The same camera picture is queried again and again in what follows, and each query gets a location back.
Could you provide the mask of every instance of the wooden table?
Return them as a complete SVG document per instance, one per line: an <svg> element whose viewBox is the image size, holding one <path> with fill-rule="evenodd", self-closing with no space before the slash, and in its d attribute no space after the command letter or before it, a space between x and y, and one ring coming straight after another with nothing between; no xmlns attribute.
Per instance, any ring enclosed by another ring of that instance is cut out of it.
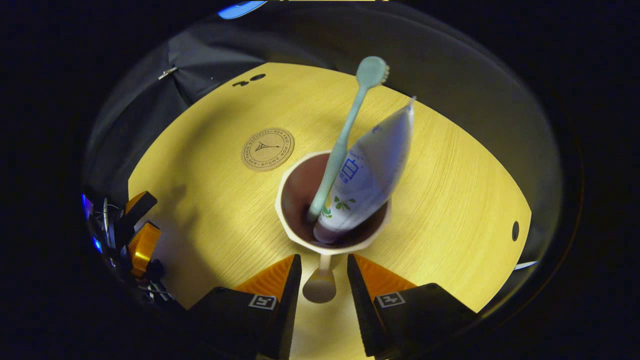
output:
<svg viewBox="0 0 640 360"><path fill-rule="evenodd" d="M250 81L259 74L266 76ZM276 191L282 173L304 154L331 149L356 89L351 75L266 63L206 95L151 145L129 178L129 193L148 190L158 199L143 220L163 231L154 257L186 309L213 287L233 288L296 253L302 289L319 256L287 238L274 209ZM350 143L408 99L373 88ZM268 127L292 133L293 153L273 170L252 171L241 159L243 145ZM359 254L415 284L436 282L473 311L482 309L509 277L529 231L531 210L507 171L468 133L416 102L412 149L393 202L389 225ZM365 359L346 255L335 256L332 267L337 295L331 302L298 298L292 359Z"/></svg>

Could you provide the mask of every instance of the toothbrush handle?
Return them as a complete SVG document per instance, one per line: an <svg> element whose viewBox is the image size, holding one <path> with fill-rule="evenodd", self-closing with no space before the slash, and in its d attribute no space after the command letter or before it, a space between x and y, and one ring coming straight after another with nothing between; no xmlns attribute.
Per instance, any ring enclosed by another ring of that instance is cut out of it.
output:
<svg viewBox="0 0 640 360"><path fill-rule="evenodd" d="M329 160L326 162L326 169L324 170L324 175L322 176L322 182L320 182L320 187L316 192L316 196L314 200L311 202L311 206L309 207L309 211L307 213L307 221L314 222L318 219L320 215L320 211L324 206L324 201L326 197L329 196L329 192L331 191L331 187L333 186L333 182L335 181L335 177L338 175L340 171L340 166L344 161L344 158L347 157L347 144L346 142L338 141L333 145L333 149L331 150L331 154L329 155Z"/></svg>
<svg viewBox="0 0 640 360"><path fill-rule="evenodd" d="M349 133L351 132L351 127L356 119L358 110L360 110L367 90L367 88L362 87L358 89L356 98L351 106L351 111L349 111L349 115L347 116L347 121L344 123L344 127L340 132L340 136L338 136L338 140L336 140L333 148L331 149L331 154L329 155L329 160L326 162L326 168L324 170L324 175L322 176L322 182L320 182L320 187L318 188L316 196L311 202L311 206L307 213L307 221L309 222L314 222L318 219L326 197L329 196L335 177L338 176L340 167L342 166L344 159L347 157L347 141L349 140Z"/></svg>

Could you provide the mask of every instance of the white toothpaste tube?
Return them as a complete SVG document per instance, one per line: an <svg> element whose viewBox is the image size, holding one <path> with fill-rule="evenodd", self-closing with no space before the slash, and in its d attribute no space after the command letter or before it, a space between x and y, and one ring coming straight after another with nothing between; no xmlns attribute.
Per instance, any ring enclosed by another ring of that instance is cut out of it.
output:
<svg viewBox="0 0 640 360"><path fill-rule="evenodd" d="M333 243L391 196L409 155L413 99L351 146L314 227L318 241Z"/></svg>

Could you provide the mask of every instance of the beige cup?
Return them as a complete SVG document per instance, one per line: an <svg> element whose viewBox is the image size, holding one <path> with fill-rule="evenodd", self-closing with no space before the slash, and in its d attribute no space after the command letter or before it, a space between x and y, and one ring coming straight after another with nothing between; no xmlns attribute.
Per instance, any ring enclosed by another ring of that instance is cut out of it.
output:
<svg viewBox="0 0 640 360"><path fill-rule="evenodd" d="M391 216L391 200L388 200L367 220L335 243L325 244L314 238L314 224L306 221L306 215L320 187L329 153L331 151L311 152L287 169L282 174L275 204L288 237L320 254L318 269L303 287L304 296L313 302L327 302L335 296L335 281L330 270L331 256L368 247L384 229Z"/></svg>

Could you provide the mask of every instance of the wire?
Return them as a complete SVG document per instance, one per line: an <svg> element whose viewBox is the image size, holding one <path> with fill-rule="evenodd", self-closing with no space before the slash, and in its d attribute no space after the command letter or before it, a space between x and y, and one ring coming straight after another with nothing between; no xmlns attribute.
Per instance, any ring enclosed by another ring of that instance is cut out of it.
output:
<svg viewBox="0 0 640 360"><path fill-rule="evenodd" d="M150 292L152 292L152 293L158 293L158 294L168 294L168 293L169 293L169 291L157 291L157 290L151 290L151 289L144 288L144 287L142 287L142 286L138 286L138 289L145 290L145 291L150 291Z"/></svg>

